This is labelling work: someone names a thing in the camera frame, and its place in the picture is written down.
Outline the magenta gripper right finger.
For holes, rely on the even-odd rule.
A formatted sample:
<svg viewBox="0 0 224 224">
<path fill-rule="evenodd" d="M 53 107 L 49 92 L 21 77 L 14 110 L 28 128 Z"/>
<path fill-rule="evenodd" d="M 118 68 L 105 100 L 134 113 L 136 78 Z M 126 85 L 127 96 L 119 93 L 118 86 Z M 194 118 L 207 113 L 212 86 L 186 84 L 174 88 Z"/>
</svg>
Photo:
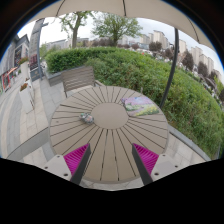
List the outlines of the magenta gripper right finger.
<svg viewBox="0 0 224 224">
<path fill-rule="evenodd" d="M 132 144 L 132 154 L 144 185 L 148 185 L 182 168 L 169 155 L 158 155 L 135 143 Z"/>
</svg>

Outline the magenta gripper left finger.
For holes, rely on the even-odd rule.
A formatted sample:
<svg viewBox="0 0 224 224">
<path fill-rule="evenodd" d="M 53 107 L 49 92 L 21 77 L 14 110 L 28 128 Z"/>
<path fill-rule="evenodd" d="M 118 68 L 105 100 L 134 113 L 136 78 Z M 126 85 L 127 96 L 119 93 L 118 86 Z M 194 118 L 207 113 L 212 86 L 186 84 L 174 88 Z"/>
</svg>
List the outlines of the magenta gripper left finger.
<svg viewBox="0 0 224 224">
<path fill-rule="evenodd" d="M 90 144 L 86 144 L 64 156 L 55 155 L 43 166 L 43 169 L 79 185 L 90 154 Z"/>
</svg>

